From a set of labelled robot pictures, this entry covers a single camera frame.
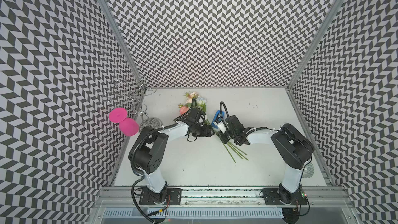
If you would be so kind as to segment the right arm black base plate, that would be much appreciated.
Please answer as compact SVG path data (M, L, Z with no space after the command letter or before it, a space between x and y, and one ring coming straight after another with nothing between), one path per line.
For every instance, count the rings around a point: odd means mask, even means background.
M301 206L308 204L308 199L300 188L294 193L282 188L263 188L260 197L264 199L266 205Z

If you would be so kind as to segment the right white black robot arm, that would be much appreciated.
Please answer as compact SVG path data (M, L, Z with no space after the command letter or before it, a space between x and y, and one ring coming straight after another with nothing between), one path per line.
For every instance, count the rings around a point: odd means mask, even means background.
M274 193L283 205L296 204L302 197L301 180L304 168L312 162L313 144L293 125L286 123L279 129L244 127L233 115L226 119L216 117L212 123L218 128L217 136L223 143L230 140L238 146L274 145L285 163L282 182Z

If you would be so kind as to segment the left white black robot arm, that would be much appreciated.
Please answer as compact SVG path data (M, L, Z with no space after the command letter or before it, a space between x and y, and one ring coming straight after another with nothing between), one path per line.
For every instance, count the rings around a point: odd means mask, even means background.
M205 112L196 108L174 119L174 123L159 128L144 127L128 154L133 173L146 182L140 196L141 205L166 204L171 196L168 183L160 172L166 146L180 138L208 138L214 135L206 123Z

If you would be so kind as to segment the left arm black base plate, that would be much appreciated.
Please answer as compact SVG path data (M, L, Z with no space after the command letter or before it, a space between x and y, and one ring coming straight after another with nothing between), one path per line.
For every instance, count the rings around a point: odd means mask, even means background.
M180 205L181 196L181 188L168 188L155 193L145 187L141 192L139 205Z

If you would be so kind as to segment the blue tape dispenser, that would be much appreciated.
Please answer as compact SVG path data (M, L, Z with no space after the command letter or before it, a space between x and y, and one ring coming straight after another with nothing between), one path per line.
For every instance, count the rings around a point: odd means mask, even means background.
M216 114L215 114L215 116L214 116L212 122L211 122L211 126L212 126L216 131L220 131L220 130L218 129L218 127L217 127L217 124L218 124L219 122L223 122L223 121L224 121L224 112L218 110L218 111L216 112Z

